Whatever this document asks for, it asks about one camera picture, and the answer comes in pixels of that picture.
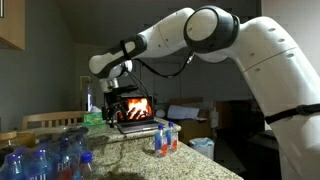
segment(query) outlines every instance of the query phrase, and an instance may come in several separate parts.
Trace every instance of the chair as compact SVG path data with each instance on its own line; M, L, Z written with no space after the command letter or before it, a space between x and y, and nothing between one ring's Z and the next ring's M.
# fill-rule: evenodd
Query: chair
M41 124L40 127L72 126L82 121L83 114L87 111L63 111L43 114L33 114L23 117L22 130L27 130L30 123Z

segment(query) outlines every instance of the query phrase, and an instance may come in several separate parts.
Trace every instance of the granite countertop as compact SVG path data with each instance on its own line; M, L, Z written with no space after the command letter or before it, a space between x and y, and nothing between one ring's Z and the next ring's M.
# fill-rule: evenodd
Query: granite countertop
M155 118L155 120L165 125L168 124L168 121L164 119ZM174 129L176 131L180 131L181 127L174 124ZM129 133L129 134L121 134L120 131L117 129L117 127L110 128L109 125L99 125L99 126L89 127L89 132L86 137L92 144L99 145L99 144L114 143L114 142L150 137L150 136L153 136L156 132L157 132L157 129Z
M176 152L162 158L153 156L153 137L107 145L90 144L97 179L242 179L181 142Z

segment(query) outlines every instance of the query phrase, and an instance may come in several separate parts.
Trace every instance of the wooden cabinet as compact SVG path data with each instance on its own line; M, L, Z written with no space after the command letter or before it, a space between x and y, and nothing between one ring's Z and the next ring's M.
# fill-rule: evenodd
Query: wooden cabinet
M25 0L0 0L4 16L0 17L0 49L25 49Z

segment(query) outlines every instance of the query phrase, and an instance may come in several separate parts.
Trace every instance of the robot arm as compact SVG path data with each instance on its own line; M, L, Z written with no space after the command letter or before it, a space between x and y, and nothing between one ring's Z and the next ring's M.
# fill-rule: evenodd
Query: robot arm
M109 93L116 87L115 79L125 75L123 69L130 64L127 59L162 57L183 47L208 62L232 58L265 116L320 102L317 72L278 23L259 17L240 24L236 16L214 6L173 13L107 53L92 57L89 66L101 80L103 91ZM270 124L280 146L283 179L320 177L319 115L298 114Z

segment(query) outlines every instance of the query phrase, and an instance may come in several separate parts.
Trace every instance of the laptop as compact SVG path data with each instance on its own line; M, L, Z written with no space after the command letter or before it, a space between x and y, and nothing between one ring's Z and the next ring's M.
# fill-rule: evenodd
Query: laptop
M160 124L154 119L152 96L121 97L123 108L116 113L118 127L122 134L157 129Z

